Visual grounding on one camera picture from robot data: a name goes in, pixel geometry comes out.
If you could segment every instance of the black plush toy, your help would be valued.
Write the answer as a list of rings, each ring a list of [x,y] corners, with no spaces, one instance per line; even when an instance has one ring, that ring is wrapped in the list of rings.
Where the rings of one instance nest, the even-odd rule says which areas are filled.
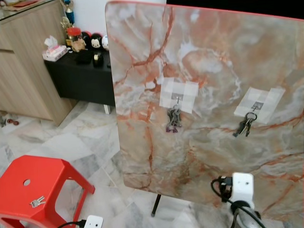
[[[95,50],[103,50],[103,46],[101,44],[102,36],[99,33],[93,33],[91,36],[91,44],[92,48]]]
[[[86,49],[91,50],[92,49],[91,33],[87,31],[83,31],[81,35],[82,35],[82,39],[85,41]]]

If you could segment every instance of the tissue box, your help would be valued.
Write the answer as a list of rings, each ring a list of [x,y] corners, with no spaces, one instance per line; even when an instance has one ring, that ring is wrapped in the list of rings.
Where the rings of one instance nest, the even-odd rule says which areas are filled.
[[[58,45],[44,51],[42,53],[42,57],[44,60],[56,62],[66,53],[67,53],[67,47],[65,45],[61,45],[61,46]]]

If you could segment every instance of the red lid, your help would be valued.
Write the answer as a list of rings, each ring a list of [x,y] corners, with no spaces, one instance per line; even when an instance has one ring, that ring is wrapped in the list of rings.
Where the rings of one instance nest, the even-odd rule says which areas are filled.
[[[66,31],[69,36],[79,36],[81,34],[80,28],[77,27],[68,28]]]

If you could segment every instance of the white paper square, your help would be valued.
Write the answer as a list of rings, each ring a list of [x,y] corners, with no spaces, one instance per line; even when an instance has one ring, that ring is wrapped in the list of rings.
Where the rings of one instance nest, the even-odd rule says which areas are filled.
[[[263,103],[261,110],[255,110],[257,122],[266,124],[275,111],[276,106],[281,100],[285,90],[281,88],[271,88],[270,91],[249,88],[234,111],[234,115],[244,117],[247,113],[252,112],[252,106],[255,102]]]
[[[160,106],[173,108],[177,104],[174,95],[180,95],[180,109],[187,113],[192,113],[195,97],[198,95],[199,84],[187,81],[186,83],[174,82],[174,78],[164,78],[161,84]]]

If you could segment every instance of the black side table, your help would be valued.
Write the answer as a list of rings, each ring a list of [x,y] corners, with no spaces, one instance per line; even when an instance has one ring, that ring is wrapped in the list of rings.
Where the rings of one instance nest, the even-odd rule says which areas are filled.
[[[104,64],[95,68],[90,64],[76,64],[77,53],[67,53],[57,62],[44,61],[55,87],[62,98],[103,104],[106,113],[115,106],[114,90],[108,52],[102,52]]]

